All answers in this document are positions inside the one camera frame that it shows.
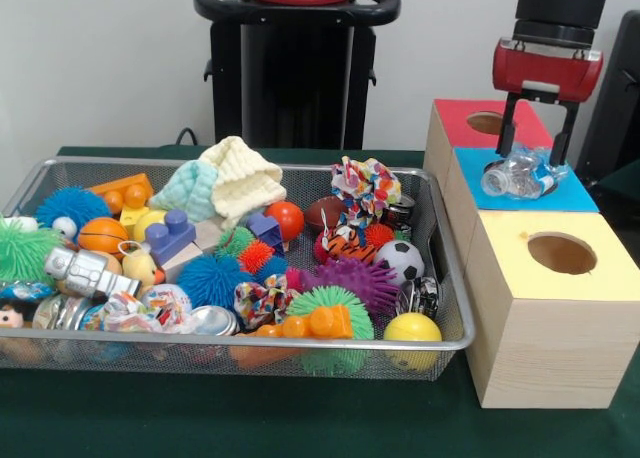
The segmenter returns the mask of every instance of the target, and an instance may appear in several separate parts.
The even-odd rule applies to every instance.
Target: wire mesh basket
[[[33,215],[54,191],[90,187],[146,173],[158,190],[179,161],[54,158],[38,165],[3,210]],[[306,209],[330,194],[329,166],[282,165],[287,200]],[[457,350],[474,336],[462,273],[435,178],[418,169],[394,168],[404,194],[416,202],[412,242],[435,276],[441,297],[435,318],[442,342],[382,339],[389,319],[375,324],[375,340],[271,339],[258,337],[109,333],[0,328],[0,367],[163,373],[339,376],[367,379],[435,380]],[[315,265],[309,229],[287,253],[292,266]],[[252,359],[239,360],[250,356]]]

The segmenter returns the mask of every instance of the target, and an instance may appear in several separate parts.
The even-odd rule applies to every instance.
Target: crushed plastic bottle
[[[523,145],[515,146],[502,163],[485,171],[482,189],[489,196],[540,198],[568,174],[567,165],[549,165],[549,154],[546,148],[532,150]]]

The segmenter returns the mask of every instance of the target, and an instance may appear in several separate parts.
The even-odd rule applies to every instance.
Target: green table
[[[331,163],[340,152],[260,150]],[[63,148],[196,157],[197,147]],[[422,153],[351,152],[392,166]],[[435,383],[2,370],[2,456],[640,456],[640,357],[609,410],[482,410],[463,353]]]

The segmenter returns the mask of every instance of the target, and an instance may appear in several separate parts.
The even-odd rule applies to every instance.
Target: orange tiger plush
[[[358,232],[348,226],[336,228],[329,235],[328,252],[333,259],[355,258],[370,265],[378,249],[373,245],[362,246]]]

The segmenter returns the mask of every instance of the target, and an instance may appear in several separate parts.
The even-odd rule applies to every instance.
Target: light blue knitted cloth
[[[149,200],[152,208],[180,209],[193,223],[216,215],[211,192],[218,178],[218,170],[202,161],[187,161],[176,170],[169,183]]]

